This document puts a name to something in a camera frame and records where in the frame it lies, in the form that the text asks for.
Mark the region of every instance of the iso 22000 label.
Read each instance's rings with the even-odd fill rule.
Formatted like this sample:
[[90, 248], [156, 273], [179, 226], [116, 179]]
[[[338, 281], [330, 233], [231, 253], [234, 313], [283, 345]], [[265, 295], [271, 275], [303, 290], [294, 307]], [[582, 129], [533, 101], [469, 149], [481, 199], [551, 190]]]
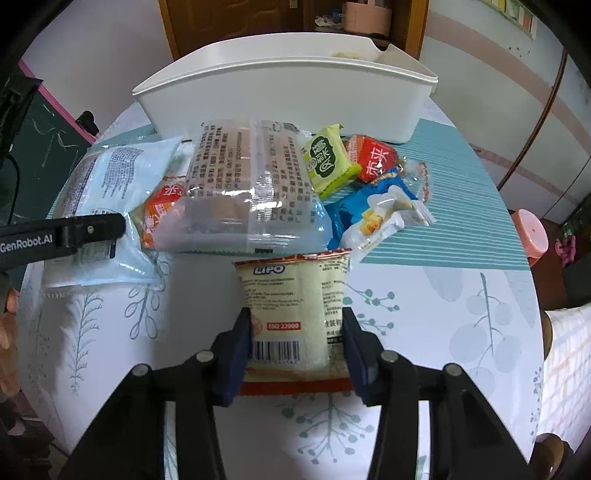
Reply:
[[267, 322], [267, 330], [301, 330], [300, 322]]

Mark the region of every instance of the pink stripe on wall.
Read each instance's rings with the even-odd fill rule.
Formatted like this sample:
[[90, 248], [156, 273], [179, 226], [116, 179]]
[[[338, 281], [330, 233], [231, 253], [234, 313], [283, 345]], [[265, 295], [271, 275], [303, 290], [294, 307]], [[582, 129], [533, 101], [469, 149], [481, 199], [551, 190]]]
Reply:
[[[478, 147], [477, 145], [470, 144], [470, 146], [472, 147], [472, 150], [474, 150], [476, 155], [478, 155], [478, 157], [482, 160], [493, 162], [494, 164], [506, 168], [507, 170], [509, 170], [509, 167], [513, 164], [511, 160], [507, 160], [505, 157], [501, 157], [500, 155], [497, 155], [494, 152], [485, 150], [484, 148]], [[565, 193], [559, 188], [556, 188], [556, 186], [552, 185], [549, 181], [535, 174], [531, 170], [528, 170], [527, 168], [517, 167], [515, 173], [521, 175], [529, 181], [534, 182], [543, 189], [548, 190], [548, 192], [553, 193], [557, 197], [560, 197], [564, 193], [564, 198], [569, 202], [574, 203], [575, 205], [578, 205], [580, 203], [580, 200], [573, 197], [570, 193]]]
[[[542, 105], [547, 102], [551, 86], [518, 58], [476, 30], [431, 11], [427, 16], [425, 35], [483, 61], [520, 85]], [[551, 112], [579, 142], [587, 155], [591, 155], [591, 135], [569, 107], [556, 98]]]

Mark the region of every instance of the tablecloth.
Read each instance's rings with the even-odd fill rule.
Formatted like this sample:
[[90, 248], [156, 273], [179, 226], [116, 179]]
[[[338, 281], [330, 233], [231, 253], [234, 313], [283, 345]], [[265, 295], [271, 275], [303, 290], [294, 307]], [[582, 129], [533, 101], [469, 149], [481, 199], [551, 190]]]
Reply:
[[[426, 111], [437, 113], [433, 105]], [[461, 364], [529, 458], [539, 419], [543, 349], [534, 285], [511, 220], [452, 126], [421, 120], [411, 141], [397, 149], [427, 163], [428, 206], [437, 224], [397, 233], [357, 265], [347, 277], [344, 304], [386, 348], [416, 364]], [[40, 291], [42, 264], [29, 267], [18, 315], [23, 390], [66, 448], [75, 446], [133, 365], [179, 363], [231, 327], [242, 306], [233, 260], [161, 252], [154, 254], [158, 284], [46, 296]], [[171, 479], [176, 477], [173, 409], [169, 405], [164, 452]], [[230, 479], [361, 479], [379, 407], [366, 408], [344, 392], [239, 397], [215, 413]], [[424, 403], [419, 429], [417, 477], [426, 478]]]

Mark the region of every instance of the wooden door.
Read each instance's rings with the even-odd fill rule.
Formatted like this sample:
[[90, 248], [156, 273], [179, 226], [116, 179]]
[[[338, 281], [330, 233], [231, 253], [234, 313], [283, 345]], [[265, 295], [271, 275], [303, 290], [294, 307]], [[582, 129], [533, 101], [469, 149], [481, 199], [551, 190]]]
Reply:
[[159, 2], [168, 43], [175, 59], [228, 38], [303, 30], [304, 0]]

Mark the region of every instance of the chalkboard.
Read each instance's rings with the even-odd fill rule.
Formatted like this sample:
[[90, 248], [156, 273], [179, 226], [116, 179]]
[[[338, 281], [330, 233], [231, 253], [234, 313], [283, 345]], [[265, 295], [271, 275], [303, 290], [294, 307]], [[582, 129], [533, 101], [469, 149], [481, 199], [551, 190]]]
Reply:
[[[90, 147], [45, 99], [36, 93], [11, 154], [21, 171], [21, 184], [12, 223], [42, 220], [70, 172]], [[0, 222], [4, 225], [12, 203], [16, 174], [8, 161], [0, 170]], [[13, 285], [22, 283], [24, 268], [9, 272]]]

